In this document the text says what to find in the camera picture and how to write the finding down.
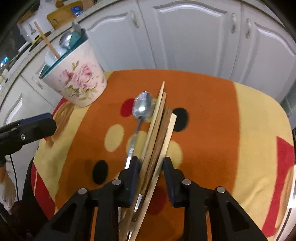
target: hand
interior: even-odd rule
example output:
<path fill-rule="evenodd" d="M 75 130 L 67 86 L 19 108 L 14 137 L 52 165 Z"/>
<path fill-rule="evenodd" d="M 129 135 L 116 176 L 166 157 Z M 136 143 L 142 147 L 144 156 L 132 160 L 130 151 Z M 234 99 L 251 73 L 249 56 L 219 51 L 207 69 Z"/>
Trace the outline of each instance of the hand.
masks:
<path fill-rule="evenodd" d="M 0 183 L 0 203 L 4 205 L 4 208 L 9 211 L 13 206 L 16 196 L 15 186 L 5 172 L 2 183 Z"/>

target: chopstick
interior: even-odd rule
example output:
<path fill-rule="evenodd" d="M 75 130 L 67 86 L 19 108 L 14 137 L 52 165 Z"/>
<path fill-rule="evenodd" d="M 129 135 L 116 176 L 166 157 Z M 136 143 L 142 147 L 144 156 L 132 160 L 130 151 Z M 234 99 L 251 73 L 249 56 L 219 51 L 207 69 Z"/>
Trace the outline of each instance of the chopstick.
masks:
<path fill-rule="evenodd" d="M 41 34 L 43 40 L 45 41 L 45 43 L 48 45 L 48 47 L 50 48 L 50 50 L 53 52 L 53 54 L 57 57 L 57 59 L 60 59 L 61 57 L 59 56 L 59 54 L 57 53 L 57 51 L 55 50 L 55 48 L 52 46 L 52 44 L 50 43 L 50 41 L 48 40 L 48 38 L 45 36 L 45 34 L 42 32 L 41 28 L 39 27 L 38 23 L 35 21 L 34 22 L 38 32 Z"/>
<path fill-rule="evenodd" d="M 162 115 L 162 111 L 163 111 L 163 108 L 162 108 L 162 110 L 160 110 L 161 101 L 162 101 L 162 97 L 163 97 L 163 89 L 164 89 L 164 82 L 162 83 L 162 86 L 160 88 L 160 92 L 159 92 L 158 99 L 157 99 L 157 104 L 156 104 L 156 107 L 155 107 L 155 110 L 153 113 L 152 121 L 151 121 L 148 135 L 146 138 L 146 143 L 145 143 L 146 147 L 144 147 L 145 150 L 143 150 L 143 152 L 142 152 L 142 157 L 143 157 L 142 167 L 141 167 L 140 174 L 139 174 L 135 197 L 134 197 L 133 204 L 131 205 L 131 207 L 124 211 L 124 215 L 123 215 L 124 219 L 122 220 L 122 226 L 121 226 L 121 229 L 119 230 L 119 241 L 126 241 L 126 237 L 129 232 L 129 226 L 131 225 L 131 221 L 132 221 L 132 218 L 134 215 L 134 210 L 135 210 L 135 207 L 137 204 L 137 200 L 138 200 L 138 197 L 139 197 L 139 194 L 140 194 L 140 191 L 141 191 L 144 179 L 145 179 L 145 175 L 147 172 L 147 168 L 149 165 L 149 161 L 151 158 L 151 154 L 153 151 L 153 147 L 155 144 L 155 140 L 156 140 L 156 136 L 157 136 L 157 132 L 158 132 L 158 128 L 159 128 L 159 124 L 158 124 L 158 126 L 157 126 L 157 124 L 155 125 L 156 119 L 158 116 L 158 112 L 161 111 L 161 115 Z M 154 132 L 155 137 L 151 138 L 154 127 L 157 129 L 157 131 L 155 129 L 155 132 Z"/>
<path fill-rule="evenodd" d="M 165 112 L 163 114 L 163 118 L 161 120 L 161 125 L 160 125 L 159 131 L 158 131 L 158 135 L 157 135 L 156 142 L 154 145 L 153 153 L 152 153 L 152 156 L 151 156 L 151 159 L 149 162 L 149 166 L 148 166 L 148 169 L 146 172 L 145 181 L 142 186 L 142 190 L 140 192 L 141 195 L 146 194 L 146 191 L 147 191 L 148 186 L 150 184 L 150 181 L 151 181 L 151 178 L 152 178 L 152 175 L 154 173 L 154 169 L 155 169 L 155 166 L 157 163 L 157 159 L 160 155 L 161 148 L 163 146 L 163 142 L 165 139 L 165 135 L 167 133 L 167 128 L 168 128 L 168 125 L 170 122 L 171 114 L 172 114 L 172 110 L 169 109 L 168 107 L 166 107 Z"/>
<path fill-rule="evenodd" d="M 163 159 L 165 158 L 166 152 L 168 150 L 168 145 L 169 145 L 170 139 L 172 137 L 172 133 L 173 133 L 173 130 L 174 130 L 176 118 L 177 118 L 177 116 L 175 114 L 171 114 L 171 116 L 170 116 L 170 123 L 168 125 L 168 129 L 167 129 L 167 132 L 166 132 L 166 135 L 165 135 L 165 139 L 164 139 L 164 142 L 163 142 L 163 146 L 161 148 L 161 152 L 160 152 L 160 155 L 159 155 L 157 164 L 156 164 L 156 168 L 155 168 L 155 171 L 153 173 L 153 176 L 152 176 L 152 179 L 151 179 L 151 183 L 150 183 L 150 186 L 148 188 L 146 197 L 144 199 L 142 208 L 140 210 L 139 217 L 138 217 L 138 220 L 136 222 L 135 229 L 133 230 L 133 233 L 132 233 L 131 238 L 130 238 L 129 241 L 135 241 L 136 240 L 136 237 L 138 235 L 138 232 L 139 232 L 140 227 L 142 225 L 142 222 L 144 220 L 144 217 L 145 217 L 145 214 L 147 212 L 149 203 L 151 201 L 151 198 L 152 198 L 154 189 L 156 187 L 156 183 L 158 181 L 159 174 L 161 172 L 161 167 L 162 167 L 162 164 L 163 164 Z"/>

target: metal rivet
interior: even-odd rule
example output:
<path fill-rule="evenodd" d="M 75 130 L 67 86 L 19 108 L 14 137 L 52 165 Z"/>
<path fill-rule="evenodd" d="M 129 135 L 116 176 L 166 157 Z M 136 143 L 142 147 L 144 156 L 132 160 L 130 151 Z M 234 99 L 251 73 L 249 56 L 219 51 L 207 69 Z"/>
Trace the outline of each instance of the metal rivet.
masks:
<path fill-rule="evenodd" d="M 83 195 L 83 194 L 85 194 L 87 192 L 87 189 L 86 188 L 80 188 L 79 190 L 78 190 L 78 193 L 80 194 L 80 195 Z"/>
<path fill-rule="evenodd" d="M 118 186 L 118 185 L 121 184 L 121 181 L 120 181 L 119 179 L 115 179 L 115 180 L 112 181 L 112 184 L 113 184 L 114 186 Z"/>
<path fill-rule="evenodd" d="M 189 179 L 184 179 L 184 180 L 182 181 L 182 183 L 183 183 L 184 185 L 190 185 L 190 184 L 191 184 L 191 181 L 190 181 Z"/>
<path fill-rule="evenodd" d="M 217 191 L 219 193 L 225 193 L 225 188 L 224 187 L 217 187 Z"/>

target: black cable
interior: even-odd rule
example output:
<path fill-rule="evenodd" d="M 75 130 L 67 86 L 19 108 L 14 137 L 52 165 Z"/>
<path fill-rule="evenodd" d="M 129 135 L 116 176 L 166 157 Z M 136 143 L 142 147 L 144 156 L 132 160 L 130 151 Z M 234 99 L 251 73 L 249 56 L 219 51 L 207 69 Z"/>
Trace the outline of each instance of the black cable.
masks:
<path fill-rule="evenodd" d="M 11 155 L 9 155 L 9 156 L 10 156 L 10 160 L 11 160 L 11 164 L 12 164 L 13 171 L 14 171 L 14 173 L 15 173 L 15 185 L 16 185 L 16 189 L 17 189 L 17 200 L 19 201 L 19 197 L 18 197 L 18 187 L 17 187 L 17 174 L 16 174 L 16 172 L 15 172 L 15 166 L 14 166 L 14 164 L 13 164 L 12 157 L 11 157 Z"/>

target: table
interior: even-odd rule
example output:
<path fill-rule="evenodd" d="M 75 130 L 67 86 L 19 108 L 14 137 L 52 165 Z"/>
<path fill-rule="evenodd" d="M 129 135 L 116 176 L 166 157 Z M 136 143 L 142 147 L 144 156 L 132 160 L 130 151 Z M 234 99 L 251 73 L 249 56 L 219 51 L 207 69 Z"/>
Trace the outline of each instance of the table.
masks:
<path fill-rule="evenodd" d="M 271 97 L 216 77 L 172 70 L 106 72 L 104 93 L 79 108 L 62 99 L 54 112 L 56 133 L 40 141 L 31 184 L 48 218 L 76 192 L 101 187 L 124 166 L 136 120 L 133 99 L 142 91 L 156 99 L 162 81 L 166 105 L 177 115 L 167 156 L 202 187 L 225 187 L 269 240 L 279 228 L 290 196 L 294 146 L 288 118 Z M 139 156 L 149 129 L 140 129 Z M 92 171 L 99 165 L 94 183 Z M 168 201 L 160 175 L 138 240 L 178 240 L 182 208 Z"/>

